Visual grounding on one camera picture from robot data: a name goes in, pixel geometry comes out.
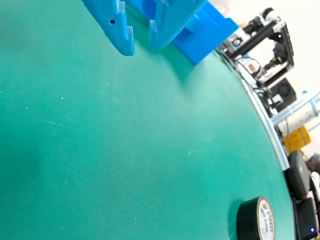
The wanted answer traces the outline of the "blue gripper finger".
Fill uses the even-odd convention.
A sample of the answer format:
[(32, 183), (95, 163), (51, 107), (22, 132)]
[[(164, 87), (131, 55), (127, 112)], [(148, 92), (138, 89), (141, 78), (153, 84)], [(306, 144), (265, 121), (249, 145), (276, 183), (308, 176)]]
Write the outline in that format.
[(161, 50), (167, 46), (206, 2), (206, 0), (157, 0), (155, 17), (149, 21), (149, 47)]
[(133, 27), (127, 25), (125, 2), (120, 0), (82, 1), (106, 37), (124, 56), (135, 54)]

